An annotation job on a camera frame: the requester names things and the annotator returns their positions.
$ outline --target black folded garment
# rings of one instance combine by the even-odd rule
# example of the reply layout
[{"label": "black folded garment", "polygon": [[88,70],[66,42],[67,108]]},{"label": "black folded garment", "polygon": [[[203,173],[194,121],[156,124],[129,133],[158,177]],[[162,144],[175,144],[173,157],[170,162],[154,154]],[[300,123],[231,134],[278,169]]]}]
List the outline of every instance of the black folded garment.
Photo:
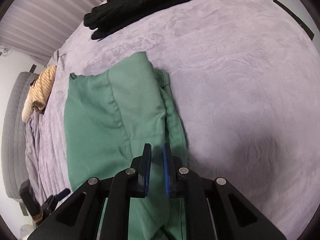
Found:
[{"label": "black folded garment", "polygon": [[191,0],[107,0],[84,16],[84,26],[98,28],[93,40],[105,38],[145,16]]}]

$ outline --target bed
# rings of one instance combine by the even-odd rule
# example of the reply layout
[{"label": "bed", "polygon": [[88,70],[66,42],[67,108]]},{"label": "bed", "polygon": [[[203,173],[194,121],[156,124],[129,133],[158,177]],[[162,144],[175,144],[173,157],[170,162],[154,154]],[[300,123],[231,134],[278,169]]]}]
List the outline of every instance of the bed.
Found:
[{"label": "bed", "polygon": [[100,74],[146,51],[170,74],[190,168],[228,179],[288,240],[305,231],[320,203],[320,56],[284,10],[270,0],[193,0],[101,41],[92,32],[81,24],[55,52],[47,108],[26,125],[39,202],[70,187],[63,128],[69,74]]}]

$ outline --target curtain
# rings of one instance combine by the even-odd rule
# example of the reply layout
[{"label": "curtain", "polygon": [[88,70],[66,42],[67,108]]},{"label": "curtain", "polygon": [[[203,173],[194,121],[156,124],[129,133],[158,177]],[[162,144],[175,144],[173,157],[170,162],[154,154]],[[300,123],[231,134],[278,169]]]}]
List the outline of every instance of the curtain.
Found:
[{"label": "curtain", "polygon": [[46,64],[84,14],[104,0],[15,0],[0,22],[0,43]]}]

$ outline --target round metal pin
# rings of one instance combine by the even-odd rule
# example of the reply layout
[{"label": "round metal pin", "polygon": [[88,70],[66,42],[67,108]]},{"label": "round metal pin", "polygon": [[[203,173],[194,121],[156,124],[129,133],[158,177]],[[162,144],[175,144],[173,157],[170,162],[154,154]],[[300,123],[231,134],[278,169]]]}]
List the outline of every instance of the round metal pin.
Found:
[{"label": "round metal pin", "polygon": [[182,167],[182,168],[179,169],[179,172],[181,174],[187,174],[189,172],[189,170],[187,168],[185,168],[185,167]]},{"label": "round metal pin", "polygon": [[216,179],[216,182],[219,184],[219,185],[225,185],[227,183],[227,181],[224,179],[224,178],[217,178]]},{"label": "round metal pin", "polygon": [[94,184],[96,184],[97,182],[98,182],[98,179],[95,178],[95,177],[92,177],[92,178],[88,179],[88,183],[89,183],[90,185],[94,185]]},{"label": "round metal pin", "polygon": [[136,170],[134,168],[127,168],[125,170],[125,173],[128,174],[128,175],[132,175],[132,174],[136,173]]}]

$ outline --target triangular cutout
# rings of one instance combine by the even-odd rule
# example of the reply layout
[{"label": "triangular cutout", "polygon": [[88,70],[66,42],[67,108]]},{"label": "triangular cutout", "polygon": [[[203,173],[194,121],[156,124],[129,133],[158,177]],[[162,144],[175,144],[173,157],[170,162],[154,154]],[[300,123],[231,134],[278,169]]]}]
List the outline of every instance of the triangular cutout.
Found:
[{"label": "triangular cutout", "polygon": [[81,193],[70,205],[68,205],[56,218],[62,224],[72,227],[76,224],[79,212],[86,194]]},{"label": "triangular cutout", "polygon": [[228,198],[240,227],[246,227],[258,221],[258,218],[234,194],[229,194]]}]

